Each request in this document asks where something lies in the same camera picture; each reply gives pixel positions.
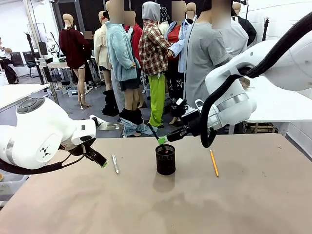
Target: plaid shirt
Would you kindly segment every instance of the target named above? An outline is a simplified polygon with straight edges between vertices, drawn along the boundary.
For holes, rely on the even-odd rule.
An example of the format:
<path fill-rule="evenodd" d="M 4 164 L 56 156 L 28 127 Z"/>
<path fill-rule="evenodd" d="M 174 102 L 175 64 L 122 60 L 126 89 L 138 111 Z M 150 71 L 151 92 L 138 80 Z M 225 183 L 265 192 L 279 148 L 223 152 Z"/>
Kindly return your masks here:
<path fill-rule="evenodd" d="M 169 47 L 170 43 L 162 36 L 157 21 L 144 20 L 139 54 L 145 74 L 153 76 L 168 70 L 167 50 Z"/>

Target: yellow pencil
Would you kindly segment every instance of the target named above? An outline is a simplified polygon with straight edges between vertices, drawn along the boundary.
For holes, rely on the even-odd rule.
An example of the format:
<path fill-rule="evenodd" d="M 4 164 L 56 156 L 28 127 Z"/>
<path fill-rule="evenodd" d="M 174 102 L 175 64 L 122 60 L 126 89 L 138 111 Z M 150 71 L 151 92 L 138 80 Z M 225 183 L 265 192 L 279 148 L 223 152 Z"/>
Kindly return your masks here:
<path fill-rule="evenodd" d="M 218 168 L 216 167 L 215 157 L 214 157 L 214 154 L 213 154 L 213 151 L 212 151 L 212 150 L 210 150 L 210 155 L 211 155 L 211 159 L 213 160 L 214 170 L 215 170 L 216 177 L 219 177 Z"/>

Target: pencil holder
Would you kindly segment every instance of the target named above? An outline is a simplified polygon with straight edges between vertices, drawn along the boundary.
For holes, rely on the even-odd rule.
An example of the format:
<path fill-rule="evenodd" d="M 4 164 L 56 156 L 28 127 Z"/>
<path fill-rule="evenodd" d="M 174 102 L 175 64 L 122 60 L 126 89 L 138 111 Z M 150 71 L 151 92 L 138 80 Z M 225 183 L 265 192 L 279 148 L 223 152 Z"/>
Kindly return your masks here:
<path fill-rule="evenodd" d="M 171 145 L 161 145 L 156 148 L 156 163 L 159 174 L 168 176 L 176 171 L 175 148 Z"/>

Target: gray hoodie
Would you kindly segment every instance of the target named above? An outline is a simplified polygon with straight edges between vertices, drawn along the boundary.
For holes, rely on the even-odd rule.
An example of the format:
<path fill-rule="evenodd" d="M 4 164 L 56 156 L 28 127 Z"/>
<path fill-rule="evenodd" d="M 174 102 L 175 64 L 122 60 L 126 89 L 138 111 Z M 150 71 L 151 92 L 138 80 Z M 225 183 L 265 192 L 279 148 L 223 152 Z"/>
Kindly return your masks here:
<path fill-rule="evenodd" d="M 160 21 L 160 4 L 153 1 L 143 3 L 142 19 Z"/>

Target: blue denim shirt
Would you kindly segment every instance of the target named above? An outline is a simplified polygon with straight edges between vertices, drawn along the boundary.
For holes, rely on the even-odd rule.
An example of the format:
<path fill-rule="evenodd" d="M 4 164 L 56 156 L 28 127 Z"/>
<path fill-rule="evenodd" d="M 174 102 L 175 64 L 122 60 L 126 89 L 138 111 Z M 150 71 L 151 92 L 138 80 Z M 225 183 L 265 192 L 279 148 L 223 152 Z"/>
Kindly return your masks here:
<path fill-rule="evenodd" d="M 177 21 L 173 21 L 169 25 L 169 29 L 167 33 L 165 34 L 165 39 L 168 40 L 168 35 L 169 33 L 172 32 L 173 28 L 175 27 Z M 179 67 L 178 67 L 178 72 L 184 73 L 185 72 L 185 57 L 186 57 L 186 50 L 184 49 L 184 40 L 186 36 L 186 30 L 190 26 L 190 24 L 185 20 L 181 24 L 182 30 L 179 33 L 179 41 L 174 43 L 172 46 L 169 47 L 169 50 L 171 50 L 174 53 L 174 58 L 179 56 Z"/>

